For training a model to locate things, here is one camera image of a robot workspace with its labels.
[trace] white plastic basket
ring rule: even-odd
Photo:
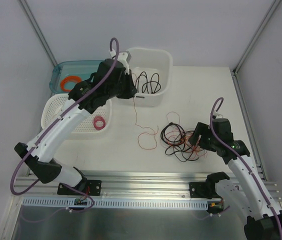
[[[69,95],[67,93],[56,94],[52,96],[45,104],[42,117],[41,117],[41,127],[44,129],[55,115],[57,115]],[[96,130],[93,126],[93,119],[96,116],[101,116],[105,120],[105,127],[101,130]],[[112,117],[112,102],[108,100],[104,106],[99,107],[91,117],[80,123],[76,129],[70,134],[69,139],[72,140],[82,140],[90,139],[92,137],[99,136],[104,133],[111,122]]]
[[[139,91],[135,94],[134,101],[136,106],[140,107],[154,107],[160,104],[162,101],[164,93],[168,90],[172,78],[172,66],[173,59],[170,53],[165,50],[159,49],[148,49],[133,47],[129,48],[127,51],[131,54],[131,60],[129,62],[130,69],[132,73],[139,76],[141,72],[145,71],[148,80],[150,80],[152,74],[158,73],[160,76],[159,83],[161,84],[161,89],[159,92],[154,94],[141,93],[140,88],[144,82],[140,78]],[[129,105],[133,101],[130,99],[122,99],[125,103]]]

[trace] metal frame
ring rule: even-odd
[[[274,0],[272,2],[271,6],[269,7],[265,16],[263,17],[260,25],[258,26],[257,30],[255,31],[253,37],[251,38],[250,42],[248,43],[247,47],[245,48],[243,55],[240,58],[238,64],[234,68],[235,75],[237,75],[242,65],[245,63],[246,59],[249,57],[250,53],[253,51],[262,32],[265,30],[266,26],[268,25],[269,21],[273,17],[274,13],[278,10],[278,7],[281,3],[282,3],[282,0]]]
[[[263,159],[261,157],[261,154],[260,154],[260,151],[259,151],[259,148],[258,148],[258,144],[257,144],[257,140],[255,138],[255,134],[254,134],[254,131],[253,131],[253,128],[252,128],[252,125],[251,125],[251,121],[250,121],[248,110],[247,110],[246,101],[243,97],[243,93],[242,93],[242,90],[240,88],[237,76],[235,75],[234,72],[232,72],[231,75],[232,75],[232,80],[233,80],[234,88],[235,88],[235,91],[236,91],[236,95],[237,95],[237,98],[238,98],[238,102],[240,104],[241,112],[242,112],[242,115],[243,115],[243,120],[244,120],[245,128],[246,128],[246,131],[247,131],[247,135],[248,135],[250,145],[251,145],[251,148],[252,148],[251,150],[252,150],[252,153],[253,153],[253,156],[254,156],[254,160],[260,166],[260,168],[262,169],[264,179],[267,180],[268,179],[267,172],[264,169]]]
[[[37,20],[36,20],[35,16],[33,15],[32,11],[29,7],[27,0],[18,0],[18,2],[20,3],[22,9],[24,10],[24,13],[25,13],[27,19],[30,21],[30,24],[31,24],[33,30],[35,31],[35,34],[38,37],[39,41],[41,42],[42,47],[43,47],[47,57],[50,59],[52,65],[55,67],[56,65],[58,65],[58,62],[57,62],[54,54],[52,53],[52,51],[49,47],[49,44],[46,41],[46,38],[43,35],[43,33],[42,33],[38,23],[37,23]]]
[[[257,165],[258,174],[263,177],[260,165]],[[110,202],[127,200],[154,200],[159,203],[192,203],[193,201],[208,201],[208,203],[219,201],[218,198],[190,198],[189,182],[204,182],[209,173],[149,173],[149,172],[108,172],[108,171],[83,171],[83,174],[91,180],[102,180],[100,197],[93,197],[98,201]],[[233,183],[239,184],[233,173],[228,174]],[[28,177],[18,177],[15,181],[16,191],[27,188],[37,178],[30,174]],[[265,181],[266,188],[278,202],[282,201],[275,182]],[[5,226],[0,232],[1,240],[9,240],[17,223],[17,218],[24,197],[43,197],[43,199],[63,199],[64,196],[57,195],[59,184],[50,182],[48,184],[37,183],[29,192],[23,196],[13,196]]]
[[[43,49],[49,57],[51,63],[55,67],[58,62],[52,53],[44,34],[42,33],[28,3],[26,0],[18,0],[22,9],[24,10],[26,17],[30,21],[30,24],[35,31],[38,39],[40,40]],[[278,9],[282,0],[274,0],[269,10],[264,16],[262,22],[258,26],[248,46],[246,47],[240,61],[235,67],[232,73],[233,84],[237,93],[238,101],[243,114],[245,127],[247,129],[249,141],[252,147],[252,152],[256,160],[256,166],[260,177],[264,180],[264,184],[270,194],[276,199],[282,206],[282,196],[278,190],[278,186],[275,182],[267,181],[267,176],[263,169],[263,161],[258,149],[258,144],[255,139],[249,114],[245,104],[245,100],[237,79],[237,73],[241,69],[242,65],[254,49],[256,42],[258,41],[263,30],[269,23],[270,19]],[[84,171],[83,172],[88,179],[102,180],[101,198],[103,199],[148,199],[158,201],[191,201],[189,192],[189,182],[204,182],[209,173],[148,173],[148,172],[104,172],[104,171]],[[238,183],[233,174],[229,174],[231,180],[234,183]],[[17,191],[24,190],[37,178],[28,171],[26,177],[18,177],[15,181],[15,188]],[[49,184],[38,183],[24,196],[36,196],[36,197],[52,197],[60,198],[57,195],[58,184],[51,182]],[[17,218],[20,212],[24,197],[13,196],[10,201],[8,211],[5,215],[5,225],[0,229],[0,239],[8,240],[13,236],[13,231],[17,223]]]

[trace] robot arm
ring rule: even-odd
[[[69,134],[98,107],[105,105],[107,100],[114,97],[129,99],[137,92],[129,69],[130,53],[120,52],[116,56],[116,52],[110,49],[110,55],[116,59],[109,58],[101,62],[97,72],[92,73],[89,79],[77,83],[69,92],[60,113],[45,129],[27,144],[19,142],[15,146],[15,151],[42,183],[56,181],[86,192],[87,179],[84,175],[75,167],[57,162],[54,155]],[[104,78],[106,81],[92,92]],[[14,192],[13,188],[11,191],[14,194],[23,193]]]
[[[244,142],[234,140],[229,120],[217,118],[219,114],[214,108],[218,100],[211,112],[210,125],[199,122],[189,142],[222,157],[242,191],[224,172],[217,172],[208,175],[205,183],[195,188],[195,193],[208,199],[216,195],[224,198],[245,223],[248,240],[282,240],[282,209],[259,177]]]

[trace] perforated basket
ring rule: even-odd
[[[44,129],[50,121],[60,112],[62,106],[68,99],[69,95],[67,93],[56,94],[52,96],[45,104],[42,117],[41,117],[41,127]],[[105,120],[105,127],[101,130],[96,130],[93,126],[93,119],[96,116],[101,116]],[[91,117],[80,123],[76,129],[70,134],[69,139],[80,140],[89,139],[93,136],[99,136],[99,134],[104,133],[111,122],[112,116],[112,102],[108,100],[104,106],[99,107]]]

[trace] bundle of wires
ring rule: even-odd
[[[141,87],[141,93],[145,94],[156,94],[161,90],[161,84],[160,84],[160,76],[156,72],[154,73],[150,81],[148,80],[148,75],[145,71],[141,72],[140,75],[135,80],[135,87],[137,92],[139,93],[139,85],[140,85],[140,78],[145,78],[145,83]]]
[[[160,138],[167,147],[167,156],[175,155],[180,162],[196,161],[199,157],[206,156],[207,151],[198,145],[191,145],[188,139],[193,135],[194,130],[185,131],[180,124],[170,122],[161,131]]]

